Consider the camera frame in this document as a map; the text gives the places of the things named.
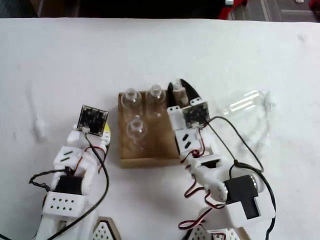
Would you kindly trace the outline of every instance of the circuit board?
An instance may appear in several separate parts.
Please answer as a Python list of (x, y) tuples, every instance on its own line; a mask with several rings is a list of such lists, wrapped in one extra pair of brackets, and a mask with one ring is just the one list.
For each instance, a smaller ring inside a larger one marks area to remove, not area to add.
[(77, 130), (88, 130), (89, 134), (102, 136), (107, 122), (108, 112), (94, 107), (82, 105)]
[(188, 129), (202, 128), (210, 120), (208, 103), (205, 101), (195, 106), (182, 109), (185, 124)]

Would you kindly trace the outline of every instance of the black wire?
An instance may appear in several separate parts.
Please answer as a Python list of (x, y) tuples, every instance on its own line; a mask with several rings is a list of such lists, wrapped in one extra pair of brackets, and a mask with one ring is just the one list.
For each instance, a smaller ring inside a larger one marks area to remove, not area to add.
[(103, 157), (103, 164), (105, 164), (105, 161), (106, 161), (106, 158), (107, 158), (107, 155), (108, 155), (108, 152), (109, 152), (109, 147), (110, 147), (110, 144), (105, 146), (105, 154), (104, 154), (104, 157)]
[(37, 183), (34, 180), (37, 177), (44, 176), (44, 175), (47, 175), (47, 174), (54, 174), (54, 173), (57, 173), (57, 172), (65, 172), (66, 173), (67, 172), (67, 167), (65, 169), (50, 170), (50, 171), (44, 171), (44, 172), (35, 174), (30, 178), (29, 184), (33, 184), (36, 187), (44, 188), (47, 192), (49, 192), (49, 191), (51, 191), (51, 188), (47, 184), (45, 184), (45, 183)]
[(60, 236), (61, 234), (63, 234), (65, 231), (67, 231), (68, 229), (70, 229), (71, 227), (73, 227), (74, 225), (76, 225), (78, 222), (80, 222), (82, 219), (84, 219), (87, 215), (89, 215), (93, 210), (95, 210), (98, 205), (103, 201), (103, 199), (105, 198), (105, 196), (107, 195), (108, 189), (109, 189), (109, 175), (107, 172), (107, 169), (105, 167), (105, 165), (103, 164), (103, 161), (101, 159), (101, 157), (99, 156), (99, 154), (97, 153), (95, 147), (91, 144), (91, 142), (89, 141), (87, 134), (84, 134), (85, 139), (88, 141), (90, 148), (92, 149), (94, 155), (98, 158), (100, 164), (102, 165), (102, 169), (104, 171), (105, 174), (105, 178), (106, 178), (106, 186), (105, 186), (105, 190), (103, 195), (101, 196), (101, 198), (96, 202), (95, 205), (93, 205), (88, 211), (86, 211), (82, 216), (80, 216), (79, 218), (77, 218), (75, 221), (73, 221), (72, 223), (70, 223), (68, 226), (64, 227), (63, 229), (61, 229), (60, 231), (58, 231), (56, 234), (54, 234), (53, 236), (49, 237), (47, 240), (52, 240), (58, 236)]
[[(262, 181), (264, 182), (266, 188), (267, 188), (268, 191), (269, 191), (269, 194), (270, 194), (270, 197), (271, 197), (271, 201), (272, 201), (272, 205), (273, 205), (273, 207), (274, 207), (274, 211), (276, 211), (277, 208), (276, 208), (276, 199), (275, 199), (274, 192), (272, 191), (272, 188), (271, 188), (269, 182), (267, 181), (267, 179), (265, 178), (265, 176), (262, 174), (262, 172), (261, 172), (259, 169), (256, 169), (256, 168), (253, 167), (253, 166), (250, 166), (250, 165), (245, 164), (245, 163), (242, 163), (242, 162), (238, 162), (237, 160), (235, 161), (234, 165), (235, 165), (237, 168), (252, 170), (252, 171), (254, 171), (256, 174), (259, 175), (259, 177), (262, 179)], [(271, 231), (274, 229), (275, 223), (276, 223), (276, 217), (272, 218), (271, 224), (270, 224), (269, 228), (267, 229), (267, 231), (266, 231), (266, 233), (265, 233), (265, 240), (268, 240), (268, 239), (269, 239), (269, 234), (270, 234)]]
[(209, 128), (211, 128), (211, 130), (214, 132), (214, 134), (218, 137), (218, 139), (221, 141), (221, 143), (224, 145), (225, 149), (227, 149), (227, 151), (230, 153), (231, 157), (233, 158), (233, 160), (236, 160), (235, 156), (232, 154), (232, 152), (230, 151), (230, 149), (228, 148), (228, 146), (225, 144), (225, 142), (221, 139), (221, 137), (219, 136), (219, 134), (214, 130), (214, 128), (210, 125), (210, 121), (206, 122), (207, 126), (209, 126)]
[[(213, 121), (214, 119), (222, 119), (225, 120), (226, 122), (229, 123), (229, 125), (233, 128), (233, 130), (235, 131), (235, 133), (238, 135), (238, 137), (241, 139), (241, 141), (243, 142), (243, 144), (247, 147), (247, 149), (252, 153), (252, 155), (254, 156), (254, 158), (256, 159), (256, 161), (259, 163), (261, 169), (257, 169), (249, 164), (243, 163), (243, 162), (239, 162), (238, 160), (236, 160), (236, 158), (234, 157), (234, 155), (231, 153), (230, 149), (228, 148), (228, 146), (225, 144), (225, 142), (221, 139), (221, 137), (217, 134), (217, 132), (214, 130), (214, 128), (210, 125), (210, 122)], [(215, 133), (215, 135), (219, 138), (219, 140), (222, 142), (222, 144), (225, 146), (225, 148), (228, 150), (228, 152), (230, 153), (230, 155), (233, 158), (233, 165), (230, 167), (229, 169), (229, 178), (231, 179), (231, 172), (232, 169), (234, 167), (237, 168), (241, 168), (241, 169), (248, 169), (248, 170), (252, 170), (254, 171), (256, 174), (258, 174), (258, 176), (262, 179), (262, 181), (264, 182), (270, 197), (271, 197), (271, 201), (272, 201), (272, 205), (274, 207), (274, 211), (276, 212), (277, 208), (276, 208), (276, 199), (275, 199), (275, 195), (274, 192), (272, 191), (272, 188), (269, 184), (269, 182), (267, 181), (267, 179), (265, 178), (265, 176), (262, 174), (264, 171), (264, 167), (261, 164), (260, 160), (258, 159), (258, 157), (256, 156), (256, 154), (251, 150), (251, 148), (247, 145), (247, 143), (245, 142), (245, 140), (241, 137), (240, 133), (238, 132), (238, 130), (235, 128), (235, 126), (225, 117), (223, 116), (215, 116), (212, 119), (209, 120), (209, 122), (207, 122), (207, 124), (209, 125), (209, 127), (211, 128), (211, 130)], [(269, 235), (271, 233), (271, 231), (274, 229), (276, 223), (276, 217), (272, 218), (271, 220), (271, 224), (269, 226), (269, 228), (266, 230), (265, 233), (265, 240), (269, 240)]]
[[(210, 125), (210, 122), (215, 120), (215, 119), (222, 119), (224, 121), (226, 121), (235, 131), (235, 133), (238, 135), (238, 137), (241, 139), (241, 141), (243, 142), (243, 144), (246, 146), (246, 148), (250, 151), (250, 153), (254, 156), (255, 160), (258, 162), (258, 164), (260, 165), (261, 168), (261, 172), (263, 173), (265, 171), (264, 166), (262, 165), (262, 163), (260, 162), (259, 158), (257, 157), (257, 155), (254, 153), (254, 151), (252, 151), (252, 149), (248, 146), (248, 144), (246, 143), (246, 141), (243, 139), (243, 137), (240, 135), (240, 133), (238, 132), (238, 130), (236, 129), (236, 127), (225, 117), (223, 116), (215, 116), (213, 118), (211, 118), (209, 120), (209, 122), (207, 121), (207, 124), (210, 126), (210, 128), (213, 130), (213, 132), (217, 135), (216, 131), (212, 128), (212, 126)], [(226, 144), (222, 141), (222, 139), (219, 137), (219, 135), (217, 135), (217, 137), (219, 138), (219, 140), (223, 143), (223, 145), (226, 147)]]
[(11, 240), (10, 238), (6, 237), (6, 236), (3, 236), (1, 233), (0, 233), (0, 238), (4, 239), (4, 240)]

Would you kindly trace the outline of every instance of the perforated panel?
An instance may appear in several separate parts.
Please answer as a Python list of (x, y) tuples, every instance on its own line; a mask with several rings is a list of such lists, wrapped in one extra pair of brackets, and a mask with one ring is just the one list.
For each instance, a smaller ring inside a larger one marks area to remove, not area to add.
[(211, 240), (211, 234), (207, 233), (203, 227), (197, 226), (192, 230), (188, 240)]
[(100, 222), (96, 227), (92, 240), (115, 240), (113, 235), (111, 234), (111, 230), (106, 222)]
[(85, 196), (50, 191), (45, 199), (43, 213), (75, 218), (82, 213), (85, 203)]
[(188, 240), (240, 240), (234, 229), (220, 229), (207, 232), (203, 227), (195, 227)]

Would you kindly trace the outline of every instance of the yellow part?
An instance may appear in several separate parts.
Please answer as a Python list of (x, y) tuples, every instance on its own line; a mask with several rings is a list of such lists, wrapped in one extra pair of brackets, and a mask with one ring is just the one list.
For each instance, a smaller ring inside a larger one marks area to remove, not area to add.
[(109, 127), (108, 123), (105, 123), (103, 131), (104, 132), (108, 132), (110, 137), (111, 137), (111, 131), (110, 131), (110, 127)]

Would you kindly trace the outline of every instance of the white table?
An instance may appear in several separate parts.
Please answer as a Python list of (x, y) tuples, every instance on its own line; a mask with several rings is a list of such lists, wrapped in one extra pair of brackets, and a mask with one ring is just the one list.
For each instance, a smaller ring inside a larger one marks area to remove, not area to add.
[[(317, 239), (320, 223), (320, 25), (221, 20), (1, 19), (0, 233), (31, 239), (45, 191), (28, 184), (52, 163), (81, 105), (110, 110), (110, 189), (99, 207), (123, 240), (179, 240), (178, 222), (204, 206), (181, 166), (118, 167), (117, 94), (183, 78), (209, 101), (269, 89), (277, 103), (265, 175), (277, 202), (271, 239)], [(33, 135), (31, 85), (49, 141)], [(44, 178), (47, 182), (51, 176)], [(97, 178), (94, 203), (105, 188)], [(246, 228), (264, 239), (270, 222)]]

